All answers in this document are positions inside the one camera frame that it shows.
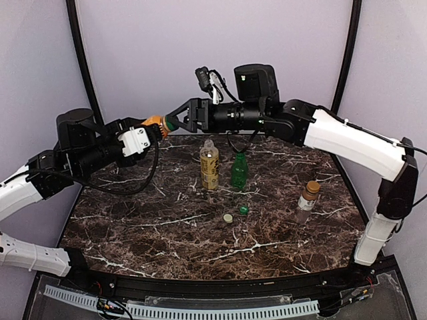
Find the green plastic bottle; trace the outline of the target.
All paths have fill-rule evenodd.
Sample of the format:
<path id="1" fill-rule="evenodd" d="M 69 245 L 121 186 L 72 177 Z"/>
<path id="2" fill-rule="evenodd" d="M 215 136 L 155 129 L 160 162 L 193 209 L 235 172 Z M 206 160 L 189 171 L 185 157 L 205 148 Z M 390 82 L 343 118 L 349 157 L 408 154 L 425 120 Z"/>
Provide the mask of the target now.
<path id="1" fill-rule="evenodd" d="M 243 153 L 237 153 L 232 165 L 231 184 L 233 187 L 242 190 L 246 186 L 248 179 L 248 164 Z"/>

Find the pale green bottle cap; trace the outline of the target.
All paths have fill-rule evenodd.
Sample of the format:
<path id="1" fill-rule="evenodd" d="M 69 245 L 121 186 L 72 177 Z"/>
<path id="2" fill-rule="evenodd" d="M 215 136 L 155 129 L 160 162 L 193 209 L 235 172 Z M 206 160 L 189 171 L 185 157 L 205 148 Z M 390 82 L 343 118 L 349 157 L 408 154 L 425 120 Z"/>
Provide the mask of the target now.
<path id="1" fill-rule="evenodd" d="M 232 215 L 230 215 L 230 214 L 225 214 L 225 215 L 223 216 L 223 219 L 224 219 L 224 221 L 225 221 L 226 223 L 232 223 L 232 222 L 233 222 L 233 216 L 232 216 Z"/>

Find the orange juice bottle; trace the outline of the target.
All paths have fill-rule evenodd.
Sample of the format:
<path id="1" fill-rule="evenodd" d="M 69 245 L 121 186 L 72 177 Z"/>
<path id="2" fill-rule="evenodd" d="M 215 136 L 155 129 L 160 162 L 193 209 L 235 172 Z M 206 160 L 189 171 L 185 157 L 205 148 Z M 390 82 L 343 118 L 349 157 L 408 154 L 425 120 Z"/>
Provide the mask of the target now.
<path id="1" fill-rule="evenodd" d="M 165 127 L 164 127 L 163 120 L 164 120 L 165 117 L 166 116 L 162 116 L 162 115 L 152 115 L 151 117 L 148 117 L 146 120 L 144 120 L 141 124 L 142 125 L 147 125 L 147 126 L 149 126 L 149 125 L 157 125 L 159 127 L 160 132 L 161 132 L 161 136 L 163 138 L 166 138 L 170 133 L 167 132 L 165 130 Z"/>

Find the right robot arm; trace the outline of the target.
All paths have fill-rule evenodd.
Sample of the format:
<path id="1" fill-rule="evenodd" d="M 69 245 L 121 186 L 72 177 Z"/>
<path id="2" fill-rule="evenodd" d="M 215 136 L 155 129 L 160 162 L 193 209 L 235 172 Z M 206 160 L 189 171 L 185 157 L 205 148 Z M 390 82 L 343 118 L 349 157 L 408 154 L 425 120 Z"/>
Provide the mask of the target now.
<path id="1" fill-rule="evenodd" d="M 292 99 L 280 101 L 271 65 L 236 67 L 238 94 L 224 101 L 228 88 L 220 74 L 196 69 L 199 86 L 208 98 L 192 98 L 167 114 L 167 128 L 190 133 L 258 131 L 296 146 L 305 146 L 353 161 L 381 176 L 378 204 L 354 251 L 359 265 L 373 264 L 397 224 L 413 206 L 418 182 L 415 148 L 409 139 L 373 133 L 329 109 Z"/>

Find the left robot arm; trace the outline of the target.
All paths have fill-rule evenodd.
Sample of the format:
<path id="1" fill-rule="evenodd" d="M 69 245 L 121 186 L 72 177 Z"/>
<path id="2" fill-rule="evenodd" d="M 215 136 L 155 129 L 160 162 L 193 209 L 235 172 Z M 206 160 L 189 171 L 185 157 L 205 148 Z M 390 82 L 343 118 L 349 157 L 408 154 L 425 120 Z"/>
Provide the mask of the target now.
<path id="1" fill-rule="evenodd" d="M 90 183 L 93 173 L 116 163 L 129 167 L 143 158 L 150 147 L 167 136 L 170 129 L 164 116 L 146 120 L 119 119 L 98 125 L 90 109 L 73 109 L 56 118 L 57 143 L 32 157 L 10 178 L 1 182 L 1 219 L 20 209 L 46 200 L 67 187 L 82 186 L 125 195 Z M 87 264 L 77 249 L 52 248 L 28 243 L 1 234 L 1 264 L 66 277 Z"/>

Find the dark green juice cap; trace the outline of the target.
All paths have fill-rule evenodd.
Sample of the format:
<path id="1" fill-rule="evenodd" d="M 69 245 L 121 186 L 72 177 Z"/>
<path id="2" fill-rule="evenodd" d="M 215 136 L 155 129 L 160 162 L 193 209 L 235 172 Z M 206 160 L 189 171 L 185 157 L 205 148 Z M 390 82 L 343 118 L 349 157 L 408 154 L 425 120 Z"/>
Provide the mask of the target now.
<path id="1" fill-rule="evenodd" d="M 170 132 L 173 132 L 176 130 L 175 125 L 173 123 L 171 123 L 166 117 L 164 118 L 163 122 L 164 122 L 165 130 L 167 132 L 170 133 Z"/>

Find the brown coffee bottle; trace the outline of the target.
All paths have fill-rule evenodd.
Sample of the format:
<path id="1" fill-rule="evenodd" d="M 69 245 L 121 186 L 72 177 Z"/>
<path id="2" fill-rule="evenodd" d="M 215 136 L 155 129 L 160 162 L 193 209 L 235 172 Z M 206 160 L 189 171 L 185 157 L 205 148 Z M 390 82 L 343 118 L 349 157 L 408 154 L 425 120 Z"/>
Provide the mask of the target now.
<path id="1" fill-rule="evenodd" d="M 320 192 L 320 184 L 317 181 L 307 182 L 296 208 L 296 223 L 304 224 L 312 213 Z"/>

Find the yellow tea bottle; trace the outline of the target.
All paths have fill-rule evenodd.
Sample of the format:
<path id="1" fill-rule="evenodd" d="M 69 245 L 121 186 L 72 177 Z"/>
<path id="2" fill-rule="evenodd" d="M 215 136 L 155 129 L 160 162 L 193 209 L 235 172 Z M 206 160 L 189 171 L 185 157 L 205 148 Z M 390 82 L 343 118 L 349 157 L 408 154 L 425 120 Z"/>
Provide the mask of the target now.
<path id="1" fill-rule="evenodd" d="M 201 182 L 207 190 L 215 190 L 219 185 L 219 151 L 211 139 L 206 139 L 199 152 Z"/>

